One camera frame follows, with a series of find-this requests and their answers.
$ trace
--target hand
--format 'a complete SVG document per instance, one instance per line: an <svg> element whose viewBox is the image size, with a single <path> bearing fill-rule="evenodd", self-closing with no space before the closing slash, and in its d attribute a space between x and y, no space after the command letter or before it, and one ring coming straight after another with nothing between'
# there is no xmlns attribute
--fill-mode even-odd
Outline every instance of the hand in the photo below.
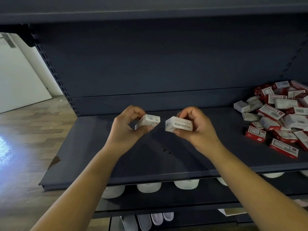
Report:
<svg viewBox="0 0 308 231"><path fill-rule="evenodd" d="M224 146L220 142L210 119L197 107L187 107L177 114L177 117L191 120L193 131L176 129L174 133L189 141L194 147L206 157Z"/></svg>
<svg viewBox="0 0 308 231"><path fill-rule="evenodd" d="M145 111L137 106L129 106L112 124L110 134L104 148L114 149L117 153L123 155L145 134L153 129L152 126L141 126L137 130L129 127L131 121L141 118Z"/></svg>

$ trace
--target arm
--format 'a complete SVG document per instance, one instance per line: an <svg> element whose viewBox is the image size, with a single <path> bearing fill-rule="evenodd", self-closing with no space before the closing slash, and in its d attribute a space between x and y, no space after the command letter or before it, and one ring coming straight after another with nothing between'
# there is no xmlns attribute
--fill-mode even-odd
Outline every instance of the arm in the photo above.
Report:
<svg viewBox="0 0 308 231"><path fill-rule="evenodd" d="M134 131L128 126L132 120L141 118L144 114L143 109L129 106L115 118L105 146L31 231L87 229L118 159L141 136L152 130L152 127L144 126Z"/></svg>
<svg viewBox="0 0 308 231"><path fill-rule="evenodd" d="M178 117L192 120L194 131L175 130L175 134L210 159L260 230L308 230L308 212L229 152L200 109L185 108Z"/></svg>

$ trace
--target white door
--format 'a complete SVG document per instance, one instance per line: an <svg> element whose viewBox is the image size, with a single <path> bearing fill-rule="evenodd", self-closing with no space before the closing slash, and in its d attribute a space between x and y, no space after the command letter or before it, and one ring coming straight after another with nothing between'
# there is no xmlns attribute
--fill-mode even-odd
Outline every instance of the white door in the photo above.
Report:
<svg viewBox="0 0 308 231"><path fill-rule="evenodd" d="M0 113L51 98L10 35L0 33Z"/></svg>

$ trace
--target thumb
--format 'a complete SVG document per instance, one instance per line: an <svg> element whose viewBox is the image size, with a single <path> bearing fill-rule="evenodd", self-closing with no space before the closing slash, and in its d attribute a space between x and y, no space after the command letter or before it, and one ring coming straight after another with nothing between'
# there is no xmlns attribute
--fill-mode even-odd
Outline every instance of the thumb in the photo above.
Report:
<svg viewBox="0 0 308 231"><path fill-rule="evenodd" d="M141 126L137 130L134 131L135 135L140 139L144 134L153 130L152 126Z"/></svg>
<svg viewBox="0 0 308 231"><path fill-rule="evenodd" d="M180 130L180 129L174 130L174 133L175 133L177 136L179 136L179 137L181 137L181 138L183 138L183 139L185 139L185 140L187 140L187 141L190 141L191 136L193 135L193 132L192 132L192 131Z"/></svg>

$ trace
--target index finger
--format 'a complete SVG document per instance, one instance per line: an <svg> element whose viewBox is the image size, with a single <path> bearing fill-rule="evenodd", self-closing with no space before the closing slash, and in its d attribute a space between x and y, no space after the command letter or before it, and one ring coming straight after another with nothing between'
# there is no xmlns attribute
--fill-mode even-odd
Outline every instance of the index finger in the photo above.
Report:
<svg viewBox="0 0 308 231"><path fill-rule="evenodd" d="M125 117L126 123L129 124L132 120L143 117L145 111L138 106L130 105L120 115Z"/></svg>
<svg viewBox="0 0 308 231"><path fill-rule="evenodd" d="M197 107L187 107L182 110L179 115L179 118L185 118L189 116L192 120L196 119L197 117L203 116L203 112Z"/></svg>

